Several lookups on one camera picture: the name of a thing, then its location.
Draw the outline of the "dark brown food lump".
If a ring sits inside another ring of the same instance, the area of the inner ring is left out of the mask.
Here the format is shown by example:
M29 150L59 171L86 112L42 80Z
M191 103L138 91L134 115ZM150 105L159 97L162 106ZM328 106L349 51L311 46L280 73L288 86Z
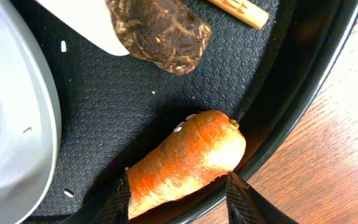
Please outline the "dark brown food lump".
M180 0L109 0L117 38L134 57L174 75L192 72L211 38L211 26Z

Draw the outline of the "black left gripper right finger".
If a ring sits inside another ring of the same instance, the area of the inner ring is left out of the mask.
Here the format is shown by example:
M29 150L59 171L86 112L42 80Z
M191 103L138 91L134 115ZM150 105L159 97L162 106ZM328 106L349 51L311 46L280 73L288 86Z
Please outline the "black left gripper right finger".
M235 172L227 176L226 205L230 224L297 224Z

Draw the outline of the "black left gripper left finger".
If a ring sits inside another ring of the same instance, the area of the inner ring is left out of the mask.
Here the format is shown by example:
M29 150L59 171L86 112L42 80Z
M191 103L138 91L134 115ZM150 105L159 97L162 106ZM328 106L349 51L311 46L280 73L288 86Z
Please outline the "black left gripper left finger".
M131 191L126 174L115 178L63 224L129 223Z

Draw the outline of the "orange carrot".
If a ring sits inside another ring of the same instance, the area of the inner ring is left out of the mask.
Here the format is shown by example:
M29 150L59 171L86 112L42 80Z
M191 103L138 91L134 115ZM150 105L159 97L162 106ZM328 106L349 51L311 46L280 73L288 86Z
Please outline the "orange carrot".
M245 151L239 124L223 112L187 116L158 147L127 170L129 218L186 197L232 172Z

